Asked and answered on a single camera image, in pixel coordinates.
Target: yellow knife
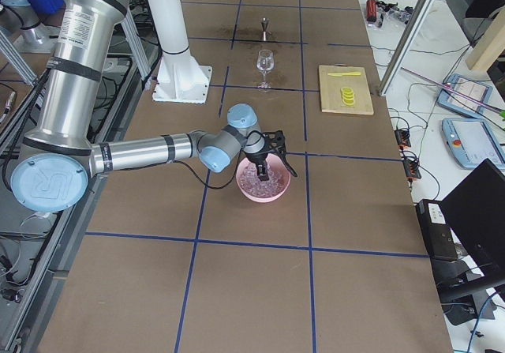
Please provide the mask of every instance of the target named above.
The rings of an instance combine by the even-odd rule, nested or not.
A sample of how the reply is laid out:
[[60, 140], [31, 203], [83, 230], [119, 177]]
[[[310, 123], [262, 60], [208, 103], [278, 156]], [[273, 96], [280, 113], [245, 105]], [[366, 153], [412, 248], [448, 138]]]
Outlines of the yellow knife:
[[361, 72], [359, 71], [348, 71], [344, 73], [328, 73], [330, 77], [357, 77], [361, 75]]

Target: metal jigger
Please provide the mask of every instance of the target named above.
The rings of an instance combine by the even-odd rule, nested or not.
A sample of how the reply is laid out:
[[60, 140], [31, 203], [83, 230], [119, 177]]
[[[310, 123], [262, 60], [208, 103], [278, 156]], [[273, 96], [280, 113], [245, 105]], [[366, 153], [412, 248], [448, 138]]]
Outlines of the metal jigger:
[[267, 28], [268, 28], [268, 23], [270, 20], [268, 20], [266, 17], [263, 17], [261, 19], [261, 28], [263, 29], [263, 35], [262, 35], [262, 40], [267, 41]]

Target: red object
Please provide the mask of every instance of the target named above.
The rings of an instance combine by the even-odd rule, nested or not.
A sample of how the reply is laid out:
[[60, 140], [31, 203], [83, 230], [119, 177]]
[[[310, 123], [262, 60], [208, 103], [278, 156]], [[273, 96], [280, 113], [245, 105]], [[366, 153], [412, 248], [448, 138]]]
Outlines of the red object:
[[377, 21], [377, 8], [375, 0], [366, 1], [366, 21], [375, 23]]

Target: bowl of ice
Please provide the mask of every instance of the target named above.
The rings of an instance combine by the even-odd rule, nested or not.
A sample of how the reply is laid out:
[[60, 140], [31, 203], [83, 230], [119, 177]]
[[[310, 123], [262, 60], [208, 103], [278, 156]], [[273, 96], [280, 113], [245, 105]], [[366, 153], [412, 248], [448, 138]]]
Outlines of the bowl of ice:
[[273, 154], [267, 156], [267, 171], [269, 179], [260, 181], [256, 174], [256, 165], [244, 158], [237, 168], [238, 188], [252, 201], [268, 203], [279, 199], [290, 185], [291, 174], [281, 159]]

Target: blue cable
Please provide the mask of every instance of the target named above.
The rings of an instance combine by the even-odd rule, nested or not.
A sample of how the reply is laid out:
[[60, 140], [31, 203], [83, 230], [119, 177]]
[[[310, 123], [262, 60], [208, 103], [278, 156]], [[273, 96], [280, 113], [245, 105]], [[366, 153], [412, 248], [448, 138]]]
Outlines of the blue cable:
[[497, 294], [498, 294], [498, 291], [489, 295], [488, 298], [486, 299], [486, 301], [484, 302], [484, 304], [482, 305], [481, 310], [479, 311], [479, 314], [477, 315], [477, 319], [475, 321], [475, 326], [473, 327], [472, 336], [470, 336], [470, 341], [468, 342], [468, 347], [466, 349], [466, 353], [470, 353], [470, 347], [472, 346], [473, 337], [475, 336], [475, 333], [477, 331], [477, 326], [479, 325], [479, 321], [481, 320], [481, 317], [482, 317], [482, 314], [484, 313], [485, 308], [491, 302], [492, 297]]

